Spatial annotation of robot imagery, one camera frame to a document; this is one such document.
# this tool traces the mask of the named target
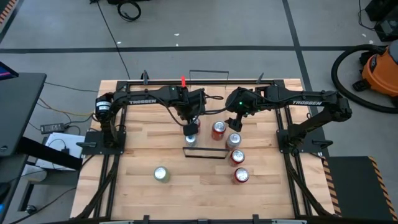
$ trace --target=gray floor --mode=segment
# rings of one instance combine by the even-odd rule
[[[381,44],[377,35],[358,25],[357,0],[288,0],[301,46],[349,46]],[[369,0],[363,0],[363,7]],[[190,69],[226,70],[230,78],[301,78],[299,61],[281,0],[151,0],[140,2],[142,17],[133,23],[121,20],[116,8],[101,1],[101,8],[120,47],[184,46],[281,46],[274,50],[224,50],[169,52],[123,52],[132,78],[146,69],[151,78],[179,78]],[[364,14],[364,23],[371,24]],[[88,0],[24,0],[1,49],[65,49],[114,47],[96,4]],[[314,90],[333,90],[330,69],[339,51],[304,51],[304,62]],[[358,57],[352,56],[340,69],[347,86],[358,77]],[[100,80],[125,79],[126,71],[117,53],[0,54],[0,61],[18,72],[44,72],[48,82],[96,90]],[[192,78],[224,78],[220,74],[193,73]],[[42,96],[61,110],[87,113],[95,93],[46,85]],[[373,101],[387,103],[383,96],[364,93]],[[335,143],[332,156],[373,156],[394,205],[398,205],[398,158],[395,115],[381,114],[351,104],[353,117],[345,123],[325,126],[325,136]],[[31,123],[67,122],[67,117],[36,108]],[[79,124],[86,130],[89,123]],[[25,136],[41,141],[43,136],[28,127]],[[24,187],[24,180],[19,190]],[[71,186],[38,186],[30,203],[40,207]],[[41,197],[47,192],[48,198]],[[66,220],[73,192],[23,223]],[[13,201],[6,222],[25,214],[16,212]]]

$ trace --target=orange shop vacuum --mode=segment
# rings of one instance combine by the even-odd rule
[[[356,91],[372,89],[391,97],[395,107],[381,106],[368,102],[352,92],[348,91],[339,81],[337,76],[340,63],[349,55],[365,51],[359,61],[364,66],[361,80],[353,84]],[[331,79],[337,90],[355,103],[374,111],[382,113],[398,113],[398,40],[390,46],[380,47],[371,44],[363,44],[343,52],[334,62],[331,68]]]

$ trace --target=wooden table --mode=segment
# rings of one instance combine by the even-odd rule
[[[288,89],[302,90],[299,79],[284,81]],[[115,91],[116,82],[102,81],[98,95]],[[159,87],[134,86],[132,90]],[[189,87],[192,90],[205,88],[208,95],[220,95],[226,99],[238,86]],[[206,104],[207,110],[222,107],[224,100],[208,99]],[[150,215],[151,220],[251,219],[253,214],[259,214],[260,218],[294,217],[283,155],[278,150],[276,140],[278,127],[275,111],[263,111],[243,119],[240,149],[244,151],[246,160],[241,167],[249,171],[250,178],[245,184],[233,185],[231,175],[234,168],[226,160],[184,157],[182,129],[173,122],[163,106],[128,106],[127,109],[126,150],[120,158],[112,220],[142,220],[144,215]],[[306,106],[291,106],[290,110],[295,123],[306,120]],[[200,117],[202,125],[198,138],[201,146],[223,147],[224,141],[210,140],[210,127],[214,121],[226,120],[228,117],[234,118],[234,115],[225,112]],[[286,127],[285,114],[282,117]],[[96,122],[91,127],[100,128]],[[103,156],[95,156],[81,171],[71,217],[78,215],[96,192],[102,161]],[[333,213],[321,160],[302,154],[302,164],[308,188],[324,208]],[[153,178],[157,166],[169,169],[172,174],[169,183],[162,184]],[[299,190],[297,192],[300,210],[304,214],[302,195]],[[106,192],[102,215],[107,196]]]

